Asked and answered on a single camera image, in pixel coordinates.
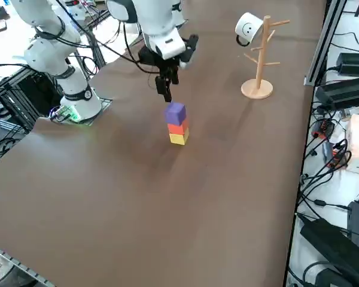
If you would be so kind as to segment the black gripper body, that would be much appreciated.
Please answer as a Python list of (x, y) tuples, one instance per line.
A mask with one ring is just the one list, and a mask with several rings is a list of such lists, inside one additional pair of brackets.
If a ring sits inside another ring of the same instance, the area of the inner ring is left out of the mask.
[(161, 56), (147, 47), (142, 47), (138, 51), (138, 57), (140, 63), (157, 67), (160, 75), (168, 78), (170, 78), (171, 70), (178, 70), (180, 65), (180, 61), (177, 56), (164, 60)]

